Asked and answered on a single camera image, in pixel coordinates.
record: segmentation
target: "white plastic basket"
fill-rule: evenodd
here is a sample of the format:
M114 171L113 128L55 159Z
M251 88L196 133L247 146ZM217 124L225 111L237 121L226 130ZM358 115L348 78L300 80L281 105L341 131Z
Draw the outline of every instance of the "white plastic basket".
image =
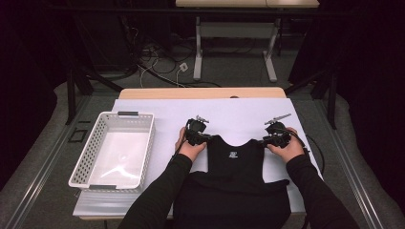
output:
M101 113L69 185L91 192L141 192L154 133L153 114Z

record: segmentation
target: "person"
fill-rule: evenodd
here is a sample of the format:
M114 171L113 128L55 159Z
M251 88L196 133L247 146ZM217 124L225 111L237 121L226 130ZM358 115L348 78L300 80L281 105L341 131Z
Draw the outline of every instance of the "person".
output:
M297 133L293 128L287 129ZM132 204L119 229L164 227L172 203L194 160L206 147L206 143L195 146L188 144L183 139L183 134L184 128L181 128L179 140L175 144L179 153ZM271 144L267 147L286 163L288 174L303 197L311 228L359 228L343 203L318 176L295 136L291 136L291 141L285 148Z

